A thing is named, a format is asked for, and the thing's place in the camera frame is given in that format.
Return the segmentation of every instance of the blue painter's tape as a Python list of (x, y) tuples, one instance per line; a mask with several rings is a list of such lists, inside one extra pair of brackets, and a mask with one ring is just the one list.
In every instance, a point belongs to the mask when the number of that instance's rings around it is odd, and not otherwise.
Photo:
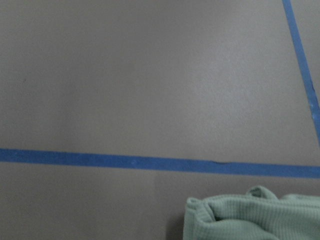
[(304, 47), (302, 45), (299, 30), (297, 27), (294, 11), (290, 0), (282, 0), (286, 19), (290, 28), (290, 33), (292, 37), (292, 42), (295, 49), (295, 54), (298, 60), (301, 76), (304, 83), (304, 88), (308, 98), (311, 115), (315, 127), (315, 131), (318, 137), (318, 142), (320, 144), (320, 108), (317, 99), (317, 94), (313, 86), (311, 74), (308, 67), (307, 58), (305, 55)]
[(320, 179), (320, 166), (0, 149), (0, 162)]

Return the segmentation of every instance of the painted floor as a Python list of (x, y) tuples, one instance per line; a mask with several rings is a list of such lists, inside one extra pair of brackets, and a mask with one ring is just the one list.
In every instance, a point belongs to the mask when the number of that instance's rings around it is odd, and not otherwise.
[[(292, 0), (320, 96), (320, 2)], [(4, 0), (0, 148), (320, 167), (280, 0)], [(319, 178), (0, 162), (3, 240), (178, 240), (187, 197)]]

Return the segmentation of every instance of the concrete floor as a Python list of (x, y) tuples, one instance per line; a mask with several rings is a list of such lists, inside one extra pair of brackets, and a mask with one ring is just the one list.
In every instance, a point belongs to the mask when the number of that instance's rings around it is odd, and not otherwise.
[[(292, 1), (320, 96), (320, 2)], [(280, 0), (3, 0), (0, 148), (320, 166)], [(318, 179), (0, 162), (0, 239), (176, 240), (187, 197)]]

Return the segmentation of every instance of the waffle-knit fabric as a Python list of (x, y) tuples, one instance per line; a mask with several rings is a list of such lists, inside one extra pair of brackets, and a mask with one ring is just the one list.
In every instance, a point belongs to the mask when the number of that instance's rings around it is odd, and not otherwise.
[(278, 199), (256, 186), (245, 195), (189, 198), (183, 240), (320, 240), (320, 197)]

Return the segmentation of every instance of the green cloth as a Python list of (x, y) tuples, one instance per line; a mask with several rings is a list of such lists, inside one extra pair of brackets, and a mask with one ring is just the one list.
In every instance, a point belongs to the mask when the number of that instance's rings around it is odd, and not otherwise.
[(256, 186), (245, 195), (189, 198), (183, 240), (320, 240), (320, 197), (278, 199)]

